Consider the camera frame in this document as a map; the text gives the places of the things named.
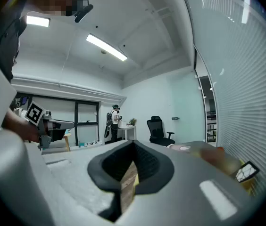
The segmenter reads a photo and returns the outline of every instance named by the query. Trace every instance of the potted plant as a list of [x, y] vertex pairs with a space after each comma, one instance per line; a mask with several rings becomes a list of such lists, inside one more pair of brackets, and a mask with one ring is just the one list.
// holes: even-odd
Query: potted plant
[[128, 126], [135, 126], [137, 120], [135, 118], [130, 119]]

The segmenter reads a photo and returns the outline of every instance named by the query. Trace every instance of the person's arm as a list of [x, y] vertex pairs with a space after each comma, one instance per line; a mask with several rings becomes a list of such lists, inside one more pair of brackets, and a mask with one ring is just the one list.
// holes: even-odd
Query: person's arm
[[39, 142], [39, 133], [33, 124], [8, 109], [2, 127], [17, 133], [23, 140]]
[[116, 114], [115, 113], [116, 113], [116, 111], [113, 111], [111, 117], [113, 118], [114, 121], [117, 121], [118, 115], [117, 115], [117, 113]]

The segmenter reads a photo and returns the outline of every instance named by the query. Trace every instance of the person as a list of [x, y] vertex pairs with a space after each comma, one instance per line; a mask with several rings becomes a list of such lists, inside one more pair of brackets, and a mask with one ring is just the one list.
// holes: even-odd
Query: person
[[120, 121], [121, 117], [119, 116], [120, 108], [118, 105], [113, 106], [113, 110], [111, 111], [111, 118], [112, 118], [112, 125], [111, 125], [111, 143], [117, 141], [117, 129], [118, 129], [118, 122]]
[[[85, 0], [9, 0], [0, 12], [0, 70], [10, 82], [12, 67], [19, 53], [19, 36], [25, 30], [24, 8], [54, 15], [75, 15]], [[39, 142], [37, 128], [8, 109], [2, 127], [17, 133], [23, 140]]]

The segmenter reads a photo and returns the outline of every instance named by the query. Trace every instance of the office chair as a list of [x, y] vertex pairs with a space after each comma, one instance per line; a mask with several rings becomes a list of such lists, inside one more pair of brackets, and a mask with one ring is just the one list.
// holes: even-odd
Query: office chair
[[175, 144], [175, 141], [170, 139], [171, 135], [174, 134], [173, 132], [167, 132], [169, 134], [169, 138], [165, 138], [162, 128], [162, 120], [159, 116], [152, 116], [151, 120], [147, 121], [147, 125], [151, 132], [150, 142], [164, 146]]

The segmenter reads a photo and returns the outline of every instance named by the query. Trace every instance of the ceiling light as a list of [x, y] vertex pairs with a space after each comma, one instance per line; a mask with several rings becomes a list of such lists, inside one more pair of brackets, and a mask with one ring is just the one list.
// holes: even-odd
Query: ceiling light
[[49, 27], [50, 19], [44, 17], [27, 16], [27, 24]]
[[107, 44], [103, 40], [100, 40], [99, 38], [95, 37], [92, 34], [89, 34], [87, 37], [87, 41], [90, 43], [95, 44], [96, 46], [106, 50], [110, 54], [113, 54], [115, 57], [119, 58], [121, 61], [125, 61], [128, 57], [113, 48], [111, 45]]

